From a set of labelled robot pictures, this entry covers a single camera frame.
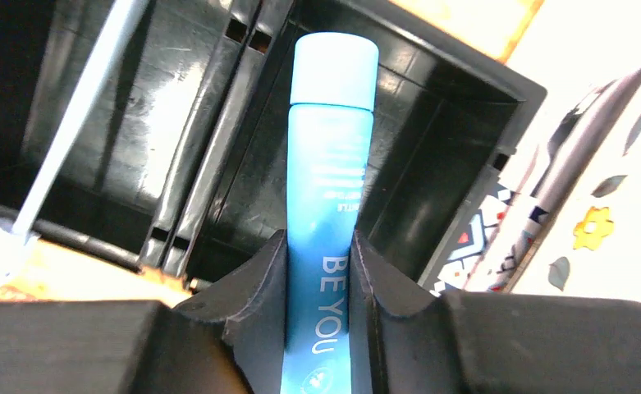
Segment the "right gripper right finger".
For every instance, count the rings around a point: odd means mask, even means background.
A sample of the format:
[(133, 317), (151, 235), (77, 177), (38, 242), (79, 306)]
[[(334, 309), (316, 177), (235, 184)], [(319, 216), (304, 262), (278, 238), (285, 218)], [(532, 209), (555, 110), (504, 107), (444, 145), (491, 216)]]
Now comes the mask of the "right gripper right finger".
[(410, 280), (355, 233), (355, 393), (641, 393), (641, 303), (448, 291)]

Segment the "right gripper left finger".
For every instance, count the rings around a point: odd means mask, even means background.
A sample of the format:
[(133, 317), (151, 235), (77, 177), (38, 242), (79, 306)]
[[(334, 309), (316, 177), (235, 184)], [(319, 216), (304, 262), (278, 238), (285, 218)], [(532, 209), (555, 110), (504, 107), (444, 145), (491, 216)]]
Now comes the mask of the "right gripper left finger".
[(0, 303), (0, 393), (277, 393), (286, 233), (174, 308)]

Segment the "pink handled fork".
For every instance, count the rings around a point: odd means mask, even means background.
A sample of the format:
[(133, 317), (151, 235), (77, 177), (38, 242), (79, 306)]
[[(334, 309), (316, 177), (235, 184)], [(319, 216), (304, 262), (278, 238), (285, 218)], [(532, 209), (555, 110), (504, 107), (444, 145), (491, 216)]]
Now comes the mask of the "pink handled fork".
[(537, 205), (538, 201), (529, 195), (513, 199), (465, 282), (465, 291), (503, 291), (542, 228), (530, 218)]

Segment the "light blue toothbrush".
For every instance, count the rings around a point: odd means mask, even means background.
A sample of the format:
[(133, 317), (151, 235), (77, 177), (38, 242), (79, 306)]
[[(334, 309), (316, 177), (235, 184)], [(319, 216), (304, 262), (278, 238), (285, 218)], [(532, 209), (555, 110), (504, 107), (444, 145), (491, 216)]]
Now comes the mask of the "light blue toothbrush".
[(30, 258), (39, 239), (31, 231), (34, 221), (148, 5), (147, 1), (138, 0), (117, 0), (112, 4), (16, 219), (12, 222), (0, 218), (0, 286), (12, 281)]

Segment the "blue toothpaste tube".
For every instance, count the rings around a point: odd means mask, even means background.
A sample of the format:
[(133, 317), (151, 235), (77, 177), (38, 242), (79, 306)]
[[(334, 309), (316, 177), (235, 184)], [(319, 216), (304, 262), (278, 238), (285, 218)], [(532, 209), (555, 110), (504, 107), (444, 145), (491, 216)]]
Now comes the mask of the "blue toothpaste tube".
[(377, 45), (346, 33), (295, 44), (287, 132), (284, 393), (348, 393), (350, 244), (364, 191)]

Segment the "black compartment organizer box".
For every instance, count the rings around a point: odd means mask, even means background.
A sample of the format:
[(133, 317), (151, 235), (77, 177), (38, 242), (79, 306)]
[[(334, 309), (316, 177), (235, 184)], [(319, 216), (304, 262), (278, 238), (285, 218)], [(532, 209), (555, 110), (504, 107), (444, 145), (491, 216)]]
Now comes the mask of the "black compartment organizer box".
[(286, 225), (293, 48), (379, 48), (359, 230), (407, 277), (469, 229), (545, 89), (387, 1), (152, 1), (43, 205), (46, 239), (216, 281)]

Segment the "square floral plate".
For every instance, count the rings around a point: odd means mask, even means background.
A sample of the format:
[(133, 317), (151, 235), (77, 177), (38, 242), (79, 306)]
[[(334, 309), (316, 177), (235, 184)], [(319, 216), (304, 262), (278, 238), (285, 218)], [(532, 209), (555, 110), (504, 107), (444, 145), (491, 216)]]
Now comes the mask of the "square floral plate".
[(641, 71), (609, 133), (506, 289), (641, 303)]

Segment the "patterned white placemat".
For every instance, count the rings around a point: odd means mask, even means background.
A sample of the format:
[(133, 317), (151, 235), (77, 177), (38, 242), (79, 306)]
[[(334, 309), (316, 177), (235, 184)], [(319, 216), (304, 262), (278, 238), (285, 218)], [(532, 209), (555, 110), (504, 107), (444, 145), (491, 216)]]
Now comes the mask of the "patterned white placemat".
[(422, 276), (433, 296), (464, 290), (517, 195), (538, 201), (530, 216), (542, 225), (536, 237), (552, 223), (641, 71), (641, 1), (546, 1), (506, 65), (540, 83), (547, 95), (493, 196), (473, 216), (475, 244), (455, 248), (442, 268)]

